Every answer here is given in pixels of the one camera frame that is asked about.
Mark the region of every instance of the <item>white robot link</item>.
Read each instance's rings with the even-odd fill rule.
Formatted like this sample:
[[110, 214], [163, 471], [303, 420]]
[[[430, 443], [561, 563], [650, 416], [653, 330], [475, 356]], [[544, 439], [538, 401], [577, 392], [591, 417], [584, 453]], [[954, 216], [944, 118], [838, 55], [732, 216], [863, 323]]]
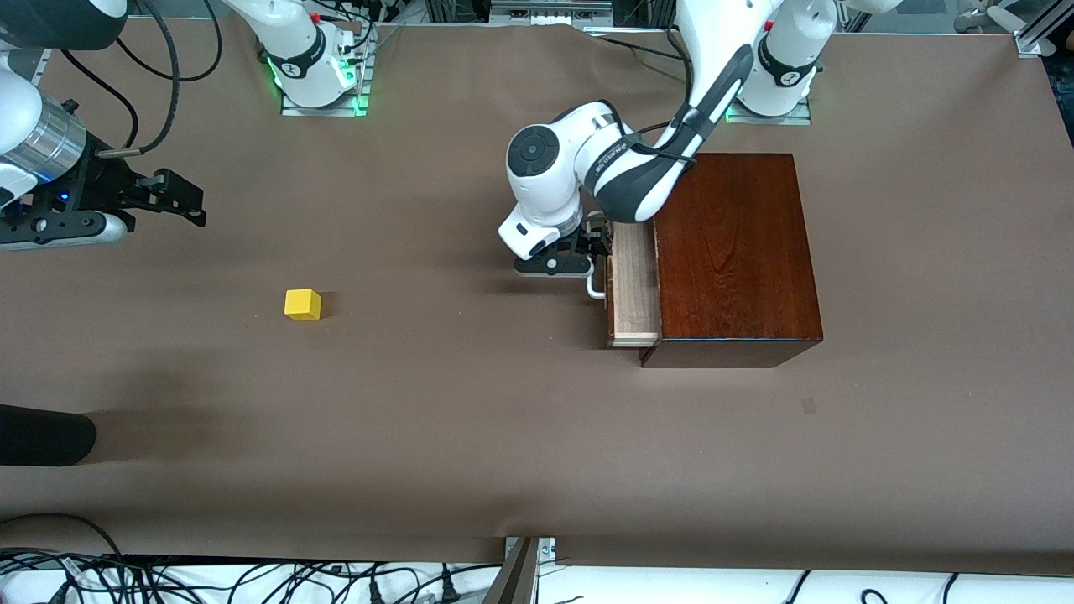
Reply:
[[[323, 106], [355, 85], [352, 32], [315, 23], [299, 0], [224, 2], [261, 39], [295, 104]], [[9, 67], [18, 48], [105, 48], [122, 31], [127, 11], [127, 0], [0, 3], [0, 249], [116, 242], [134, 230], [127, 210], [205, 225], [200, 188], [170, 170], [146, 177], [127, 166], [125, 157], [148, 146], [112, 148], [74, 115], [77, 103], [58, 102]]]
[[[900, 1], [846, 4], [879, 13]], [[607, 254], [608, 240], [603, 229], [583, 220], [580, 187], [608, 220], [651, 218], [736, 96], [756, 114], [779, 116], [809, 92], [817, 58], [836, 28], [834, 2], [678, 0], [677, 24], [693, 85], [654, 145], [605, 100], [516, 134], [506, 163], [518, 203], [499, 236], [518, 256], [519, 274], [586, 278], [590, 294], [599, 298], [592, 285], [593, 256]]]

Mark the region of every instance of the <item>wooden drawer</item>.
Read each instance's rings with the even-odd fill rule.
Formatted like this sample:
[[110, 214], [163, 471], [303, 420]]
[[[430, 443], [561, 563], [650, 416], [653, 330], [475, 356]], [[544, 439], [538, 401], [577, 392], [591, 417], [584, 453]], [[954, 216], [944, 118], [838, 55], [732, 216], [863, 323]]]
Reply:
[[615, 225], [609, 344], [648, 368], [772, 368], [824, 335], [789, 155], [705, 154], [653, 224]]

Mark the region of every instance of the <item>yellow block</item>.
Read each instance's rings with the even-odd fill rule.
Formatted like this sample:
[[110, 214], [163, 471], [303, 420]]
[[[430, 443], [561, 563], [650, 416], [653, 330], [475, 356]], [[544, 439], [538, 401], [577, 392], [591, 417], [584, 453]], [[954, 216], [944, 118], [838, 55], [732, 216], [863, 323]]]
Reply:
[[296, 321], [316, 321], [321, 318], [321, 296], [313, 289], [289, 289], [284, 314]]

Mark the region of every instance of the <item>brown tabletop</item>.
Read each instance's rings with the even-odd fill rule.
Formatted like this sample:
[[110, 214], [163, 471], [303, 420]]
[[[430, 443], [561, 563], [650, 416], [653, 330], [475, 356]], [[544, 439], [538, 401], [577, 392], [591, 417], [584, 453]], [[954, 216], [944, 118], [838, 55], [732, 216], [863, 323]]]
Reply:
[[[173, 28], [207, 64], [209, 25]], [[124, 38], [162, 67], [159, 35]], [[140, 552], [495, 558], [529, 533], [575, 562], [1070, 570], [1074, 153], [1010, 39], [837, 37], [812, 127], [713, 136], [795, 155], [826, 339], [771, 371], [641, 370], [580, 283], [517, 277], [496, 236], [519, 128], [596, 98], [666, 119], [674, 62], [413, 27], [367, 117], [305, 119], [234, 17], [224, 40], [131, 162], [203, 187], [207, 228], [143, 214], [122, 245], [0, 262], [4, 402], [102, 430], [95, 463], [0, 470], [4, 515], [81, 513]], [[151, 138], [168, 82], [83, 56]], [[43, 87], [126, 135], [61, 57]], [[281, 314], [301, 287], [328, 318]]]

